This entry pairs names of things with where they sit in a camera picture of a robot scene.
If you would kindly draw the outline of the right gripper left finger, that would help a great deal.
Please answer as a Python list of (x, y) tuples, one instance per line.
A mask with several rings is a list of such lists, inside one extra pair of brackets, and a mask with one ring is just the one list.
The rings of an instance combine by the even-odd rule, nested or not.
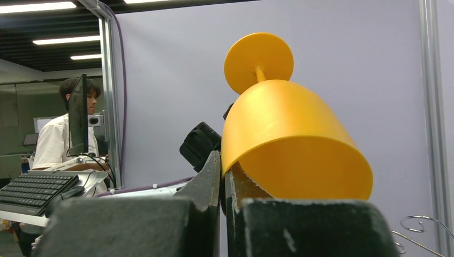
[(220, 154), (172, 196), (71, 198), (33, 256), (218, 256)]

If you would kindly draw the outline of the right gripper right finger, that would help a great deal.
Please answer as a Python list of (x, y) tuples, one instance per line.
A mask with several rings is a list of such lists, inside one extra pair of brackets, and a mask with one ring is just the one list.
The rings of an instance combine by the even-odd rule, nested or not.
[(387, 222), (357, 200), (273, 199), (232, 168), (224, 177), (229, 256), (397, 256)]

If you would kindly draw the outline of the yellow wine glass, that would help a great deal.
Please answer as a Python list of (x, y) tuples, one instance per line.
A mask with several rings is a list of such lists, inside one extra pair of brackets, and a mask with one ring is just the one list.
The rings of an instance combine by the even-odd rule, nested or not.
[(325, 101), (290, 80), (293, 66), (290, 47), (273, 34), (230, 48), (224, 75), (239, 96), (223, 127), (223, 178), (239, 165), (274, 198), (368, 200), (368, 161)]

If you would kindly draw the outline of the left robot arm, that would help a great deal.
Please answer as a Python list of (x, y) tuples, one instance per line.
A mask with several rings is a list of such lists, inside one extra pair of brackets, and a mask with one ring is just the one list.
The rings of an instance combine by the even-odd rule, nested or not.
[[(182, 145), (179, 147), (179, 152), (193, 167), (193, 169), (199, 173), (204, 167), (210, 153), (212, 151), (221, 150), (221, 136), (213, 130), (205, 122), (199, 123), (194, 127), (184, 139)], [(184, 185), (190, 182), (193, 177), (186, 177), (172, 182), (152, 184), (150, 186), (143, 186), (130, 189), (111, 189), (105, 193), (98, 194), (98, 197), (113, 197), (119, 194), (132, 194), (140, 193), (143, 195), (154, 194), (156, 192), (165, 192), (173, 195)]]

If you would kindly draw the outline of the chrome wine glass rack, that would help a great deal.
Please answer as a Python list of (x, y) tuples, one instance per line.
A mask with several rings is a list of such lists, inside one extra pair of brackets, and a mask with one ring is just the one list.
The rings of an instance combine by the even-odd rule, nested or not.
[(391, 229), (399, 256), (453, 256), (453, 224), (427, 215), (403, 217)]

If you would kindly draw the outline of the white desk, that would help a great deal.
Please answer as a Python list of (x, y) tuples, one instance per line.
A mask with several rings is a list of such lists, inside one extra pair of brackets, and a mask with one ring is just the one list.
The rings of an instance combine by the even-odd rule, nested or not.
[(1, 187), (1, 219), (44, 227), (60, 201), (103, 192), (114, 181), (102, 157), (82, 155), (44, 170), (31, 170)]

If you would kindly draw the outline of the black keyboard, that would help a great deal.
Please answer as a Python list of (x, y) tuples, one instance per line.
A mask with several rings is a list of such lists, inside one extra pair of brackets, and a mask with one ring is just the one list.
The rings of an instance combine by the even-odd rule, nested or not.
[(30, 171), (1, 188), (1, 211), (40, 216), (55, 196), (78, 182), (74, 172)]

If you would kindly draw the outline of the person in white shirt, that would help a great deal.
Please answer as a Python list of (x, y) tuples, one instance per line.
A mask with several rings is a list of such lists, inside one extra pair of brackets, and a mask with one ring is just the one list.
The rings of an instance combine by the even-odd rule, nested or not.
[[(68, 99), (76, 87), (79, 78), (70, 78), (60, 85), (59, 94), (68, 111)], [(101, 95), (99, 86), (87, 79), (87, 111), (93, 115), (96, 109), (97, 98)], [(67, 156), (70, 149), (70, 128), (68, 113), (47, 122), (40, 130), (32, 170), (44, 170), (72, 159)], [(97, 139), (93, 127), (88, 128), (88, 152), (99, 155)]]

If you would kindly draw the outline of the black computer monitor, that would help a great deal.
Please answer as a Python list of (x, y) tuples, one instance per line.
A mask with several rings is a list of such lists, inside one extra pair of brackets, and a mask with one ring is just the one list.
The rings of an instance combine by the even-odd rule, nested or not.
[(82, 74), (68, 99), (69, 156), (88, 152), (87, 75)]

